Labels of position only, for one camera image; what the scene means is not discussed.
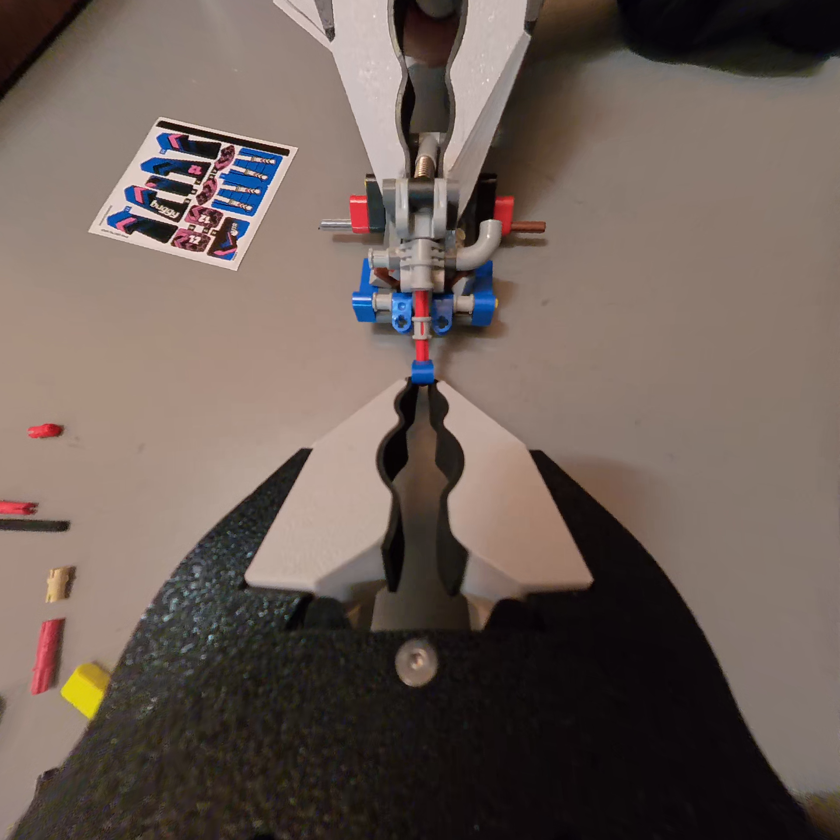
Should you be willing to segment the grey and blue lego chassis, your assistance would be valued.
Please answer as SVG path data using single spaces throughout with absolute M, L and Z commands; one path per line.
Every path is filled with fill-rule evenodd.
M 413 292 L 428 290 L 433 338 L 448 334 L 458 320 L 485 328 L 494 319 L 492 258 L 506 238 L 546 233 L 541 220 L 517 219 L 515 199 L 497 193 L 494 175 L 479 175 L 458 216 L 458 188 L 437 175 L 438 134 L 423 133 L 415 144 L 409 175 L 350 198 L 350 216 L 323 219 L 319 229 L 334 235 L 381 235 L 365 258 L 353 314 L 359 322 L 389 320 L 413 346 Z

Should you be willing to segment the person's right hand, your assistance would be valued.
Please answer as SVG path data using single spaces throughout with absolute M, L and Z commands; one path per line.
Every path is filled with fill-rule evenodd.
M 420 7 L 409 7 L 404 17 L 402 34 L 405 57 L 429 67 L 445 66 L 458 29 L 459 19 L 455 14 L 432 17 Z

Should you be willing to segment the yellow lego beam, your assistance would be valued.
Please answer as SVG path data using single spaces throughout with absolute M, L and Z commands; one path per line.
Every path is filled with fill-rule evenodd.
M 107 693 L 110 679 L 110 672 L 98 664 L 82 664 L 74 669 L 59 693 L 85 719 L 91 720 Z

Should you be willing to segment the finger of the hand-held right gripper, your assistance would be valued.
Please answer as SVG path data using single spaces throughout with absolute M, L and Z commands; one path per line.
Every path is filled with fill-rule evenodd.
M 389 1 L 275 1 L 329 49 L 377 181 L 407 176 L 400 107 L 407 82 Z
M 446 131 L 438 135 L 437 175 L 458 188 L 466 210 L 511 95 L 543 1 L 434 2 L 434 16 L 457 13 L 444 69 Z

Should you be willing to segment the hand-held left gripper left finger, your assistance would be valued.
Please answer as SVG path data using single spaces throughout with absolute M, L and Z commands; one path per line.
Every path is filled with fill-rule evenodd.
M 245 573 L 309 594 L 395 591 L 404 537 L 393 479 L 406 463 L 417 387 L 397 381 L 315 442 Z

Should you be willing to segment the lego sticker sheet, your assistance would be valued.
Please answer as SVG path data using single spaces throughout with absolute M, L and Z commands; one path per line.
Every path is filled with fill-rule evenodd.
M 236 271 L 297 152 L 158 118 L 89 233 Z

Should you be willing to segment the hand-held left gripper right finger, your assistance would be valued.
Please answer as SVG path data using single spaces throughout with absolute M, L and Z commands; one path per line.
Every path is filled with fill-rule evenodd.
M 524 596 L 593 581 L 526 445 L 450 385 L 428 387 L 446 477 L 437 567 L 447 593 Z

